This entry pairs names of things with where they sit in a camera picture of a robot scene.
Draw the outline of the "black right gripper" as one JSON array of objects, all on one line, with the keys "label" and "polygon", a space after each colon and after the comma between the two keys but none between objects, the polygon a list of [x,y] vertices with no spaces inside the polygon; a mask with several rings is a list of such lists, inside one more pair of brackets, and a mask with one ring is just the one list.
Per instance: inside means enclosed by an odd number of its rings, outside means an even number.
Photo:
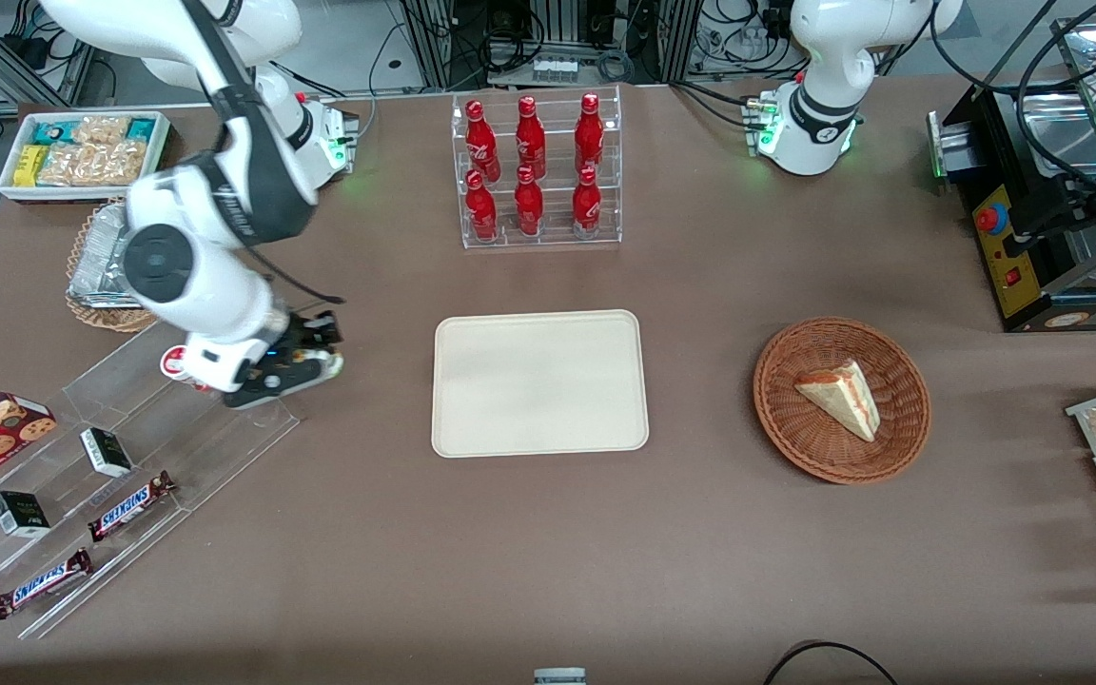
[{"label": "black right gripper", "polygon": [[332,311],[319,315],[304,316],[297,311],[286,313],[286,327],[276,342],[266,351],[266,363],[278,367],[292,367],[292,364],[312,359],[313,354],[339,345],[341,334],[338,318]]}]

